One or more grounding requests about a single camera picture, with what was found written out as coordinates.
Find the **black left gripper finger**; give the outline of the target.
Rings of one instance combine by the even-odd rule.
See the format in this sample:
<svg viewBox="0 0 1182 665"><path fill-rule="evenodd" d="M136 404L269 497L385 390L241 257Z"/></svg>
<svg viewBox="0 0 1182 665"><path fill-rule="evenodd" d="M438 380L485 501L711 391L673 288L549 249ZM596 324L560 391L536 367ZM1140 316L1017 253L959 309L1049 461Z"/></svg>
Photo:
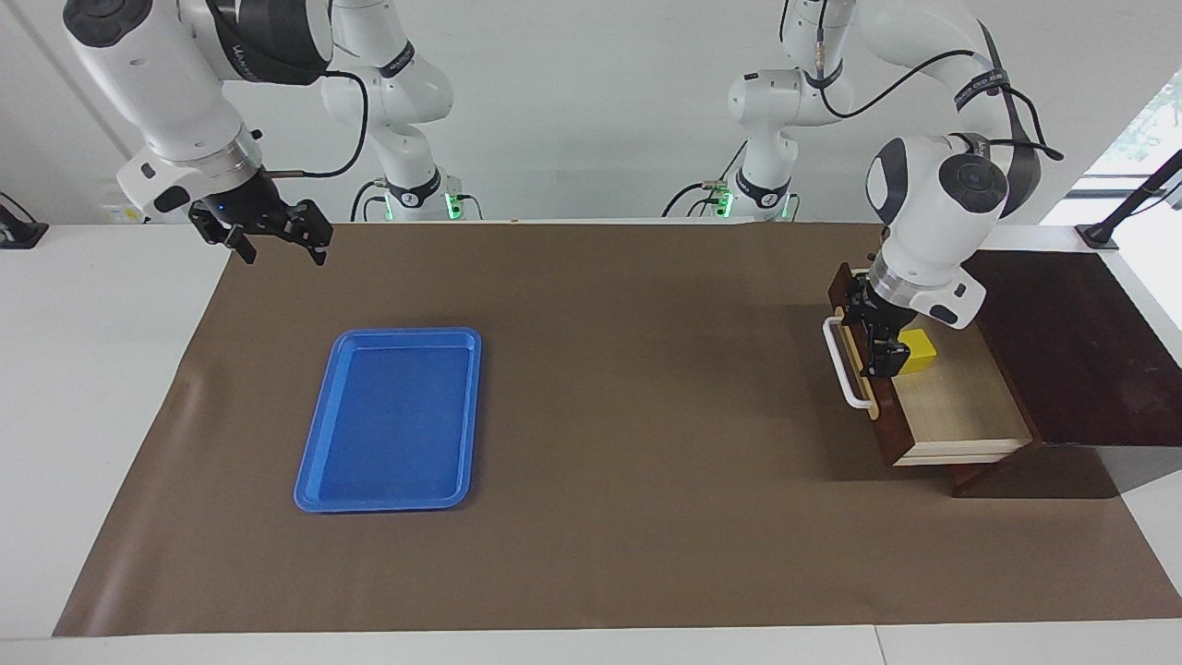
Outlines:
<svg viewBox="0 0 1182 665"><path fill-rule="evenodd" d="M891 379L902 373L907 361L911 359L911 348L900 341L900 338L871 338L868 350L866 378Z"/></svg>

